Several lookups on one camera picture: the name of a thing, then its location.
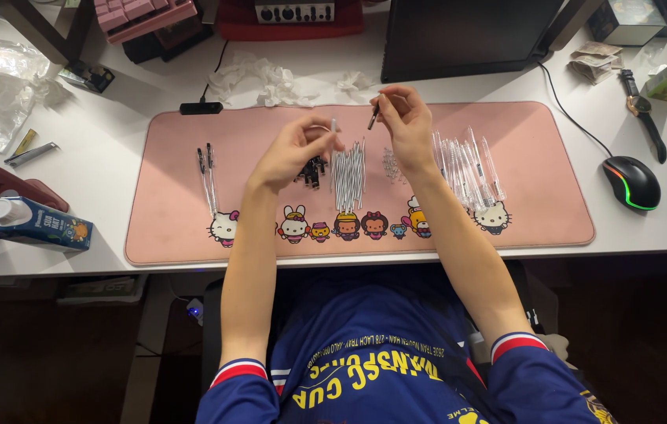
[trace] forearm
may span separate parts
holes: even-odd
[[[456,294],[493,342],[512,331],[532,332],[511,277],[438,169],[408,175],[431,228],[431,240]]]
[[[266,362],[273,309],[273,245],[278,195],[248,183],[221,294],[221,365],[236,358]]]

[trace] wristwatch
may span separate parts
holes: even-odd
[[[666,145],[661,140],[661,134],[656,123],[650,117],[650,111],[652,110],[650,102],[645,97],[640,96],[640,90],[638,90],[638,86],[634,83],[632,71],[622,69],[621,80],[627,86],[627,109],[632,111],[632,114],[645,124],[645,128],[650,134],[650,139],[653,140],[653,144],[656,145],[656,149],[658,150],[659,162],[666,162]]]

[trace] blue jersey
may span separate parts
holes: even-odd
[[[322,281],[298,302],[270,364],[225,364],[197,424],[613,422],[563,361],[532,334],[493,343],[482,381],[464,308],[451,291]]]

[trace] person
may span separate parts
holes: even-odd
[[[344,149],[327,118],[286,124],[244,189],[221,297],[220,368],[197,424],[613,422],[534,335],[501,257],[434,163],[431,111],[420,95],[391,85],[370,103],[445,273],[333,269],[295,300],[269,346],[279,192],[310,158]],[[491,344],[485,381],[465,343],[465,312]]]

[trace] watch face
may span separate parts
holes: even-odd
[[[630,99],[630,103],[637,111],[649,112],[651,110],[650,102],[645,97],[635,96]]]

